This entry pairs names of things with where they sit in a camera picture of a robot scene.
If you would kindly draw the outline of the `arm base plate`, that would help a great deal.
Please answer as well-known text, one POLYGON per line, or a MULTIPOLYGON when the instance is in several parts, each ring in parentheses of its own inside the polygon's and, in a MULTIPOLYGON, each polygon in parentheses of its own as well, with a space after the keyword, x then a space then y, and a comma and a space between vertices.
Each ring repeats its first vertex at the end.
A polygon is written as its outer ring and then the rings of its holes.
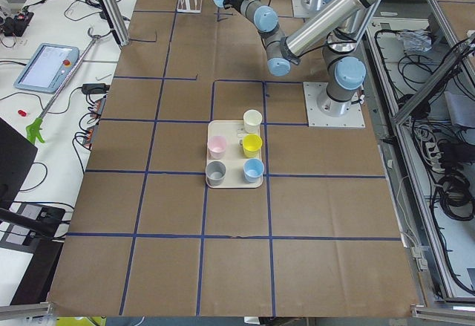
POLYGON ((308 19, 326 6, 327 0, 292 0, 295 18, 308 19))
POLYGON ((337 102, 327 94, 326 82, 303 82, 303 88, 310 128, 365 128, 357 93, 348 102, 337 102))

